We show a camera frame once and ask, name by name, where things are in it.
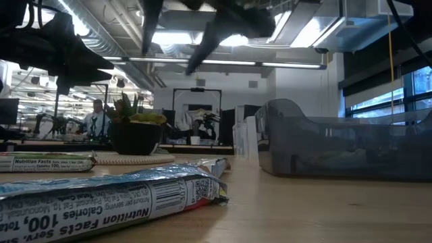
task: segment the white wall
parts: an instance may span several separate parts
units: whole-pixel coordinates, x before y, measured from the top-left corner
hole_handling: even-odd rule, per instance
[[[168,88],[155,90],[155,109],[171,109],[173,88],[194,88],[196,79],[206,80],[206,89],[222,90],[222,109],[233,109],[237,105],[264,105],[267,102],[267,79],[260,74],[219,74],[201,73],[185,77],[176,74],[160,74]],[[258,81],[258,88],[249,88],[249,80]],[[216,92],[192,93],[176,92],[175,106],[183,104],[212,105],[219,108],[219,95]]]
[[[343,54],[336,53],[326,70],[277,68],[276,99],[290,99],[306,116],[343,117],[344,99],[338,82],[344,78]]]
[[[344,79],[344,56],[333,55],[326,70],[275,69],[267,79],[259,74],[201,73],[193,77],[181,74],[160,74],[168,88],[155,91],[154,108],[171,109],[173,88],[195,87],[196,79],[205,79],[209,89],[222,90],[222,109],[237,105],[264,105],[272,99],[291,99],[306,116],[343,117],[345,102],[338,82]],[[249,88],[248,81],[256,80],[258,88]],[[176,99],[176,111],[183,104],[203,104],[219,107],[212,94],[185,92]]]

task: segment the succulent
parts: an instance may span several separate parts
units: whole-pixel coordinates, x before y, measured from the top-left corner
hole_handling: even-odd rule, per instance
[[[131,104],[129,97],[125,93],[121,93],[121,99],[114,101],[114,107],[106,106],[105,113],[112,122],[132,122],[132,123],[148,123],[161,125],[167,121],[164,115],[159,115],[154,112],[139,113],[144,109],[138,107],[138,97],[134,96],[134,102]]]

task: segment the desk surface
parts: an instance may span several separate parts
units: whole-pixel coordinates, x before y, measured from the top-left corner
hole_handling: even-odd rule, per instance
[[[187,158],[180,155],[178,161]],[[203,207],[80,242],[431,241],[432,184],[276,178],[256,163],[231,162],[232,170],[222,177],[231,198],[228,206]],[[145,167],[96,166],[91,173],[75,174],[1,174],[0,182],[119,174]]]

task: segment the translucent plastic container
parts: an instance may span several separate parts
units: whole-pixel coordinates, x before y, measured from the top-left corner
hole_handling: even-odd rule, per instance
[[[368,119],[306,117],[293,101],[279,99],[255,118],[259,163],[273,175],[432,179],[430,109]]]

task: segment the air vent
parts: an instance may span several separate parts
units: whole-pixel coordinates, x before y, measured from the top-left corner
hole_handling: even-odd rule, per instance
[[[249,81],[249,88],[258,88],[258,81]]]
[[[197,87],[205,87],[205,80],[203,80],[203,79],[196,80],[196,86]]]

